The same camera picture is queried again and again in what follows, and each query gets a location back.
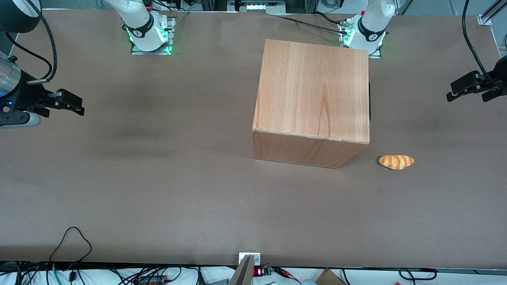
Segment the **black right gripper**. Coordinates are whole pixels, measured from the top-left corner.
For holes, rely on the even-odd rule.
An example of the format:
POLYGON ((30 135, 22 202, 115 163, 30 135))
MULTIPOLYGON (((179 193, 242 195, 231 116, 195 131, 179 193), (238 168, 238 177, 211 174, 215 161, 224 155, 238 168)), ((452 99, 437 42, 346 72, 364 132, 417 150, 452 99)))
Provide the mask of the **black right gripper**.
POLYGON ((83 99, 81 97, 66 89, 58 89, 56 92, 51 92, 46 90, 42 84, 27 84, 27 81, 34 79, 33 76, 22 73, 20 81, 13 91, 1 97, 1 109, 11 102, 7 112, 1 111, 1 118, 14 111, 34 112, 37 115, 48 118, 50 108, 69 110, 77 115, 84 116, 85 109, 82 107, 83 99))

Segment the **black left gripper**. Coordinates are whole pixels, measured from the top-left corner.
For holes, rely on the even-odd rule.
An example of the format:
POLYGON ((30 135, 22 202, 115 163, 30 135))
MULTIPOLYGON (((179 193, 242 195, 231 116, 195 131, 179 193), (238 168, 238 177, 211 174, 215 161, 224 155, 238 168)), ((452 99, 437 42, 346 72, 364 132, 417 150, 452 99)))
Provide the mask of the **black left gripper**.
POLYGON ((492 101, 500 96, 506 96, 507 92, 507 56, 500 58, 494 69, 492 76, 501 83, 504 87, 494 88, 494 85, 483 74, 477 70, 473 70, 461 78, 455 80, 450 84, 451 92, 446 94, 447 102, 452 102, 459 97, 472 93, 481 93, 484 103, 492 101))

